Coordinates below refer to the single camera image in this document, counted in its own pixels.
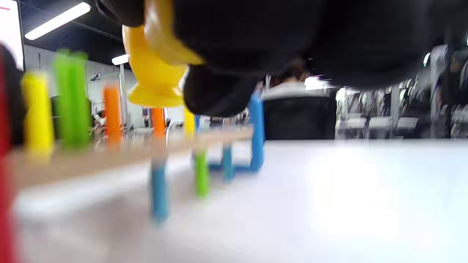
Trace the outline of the person's left hand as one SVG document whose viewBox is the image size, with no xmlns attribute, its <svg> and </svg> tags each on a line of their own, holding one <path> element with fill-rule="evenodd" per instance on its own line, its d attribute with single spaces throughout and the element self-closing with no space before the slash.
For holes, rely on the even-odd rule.
<svg viewBox="0 0 468 263">
<path fill-rule="evenodd" d="M 11 144 L 19 146 L 24 143 L 24 119 L 27 113 L 20 85 L 23 71 L 17 68 L 13 55 L 4 45 L 1 45 L 1 53 L 7 80 Z"/>
</svg>

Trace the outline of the person's right hand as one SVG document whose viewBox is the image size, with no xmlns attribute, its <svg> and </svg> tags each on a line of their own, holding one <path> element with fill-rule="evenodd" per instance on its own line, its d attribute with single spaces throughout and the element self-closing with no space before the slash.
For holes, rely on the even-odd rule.
<svg viewBox="0 0 468 263">
<path fill-rule="evenodd" d="M 257 82 L 312 60 L 335 85 L 398 83 L 421 65 L 466 0 L 98 0 L 98 10 L 140 35 L 150 53 L 187 65 L 193 114 L 227 118 L 247 107 Z"/>
</svg>

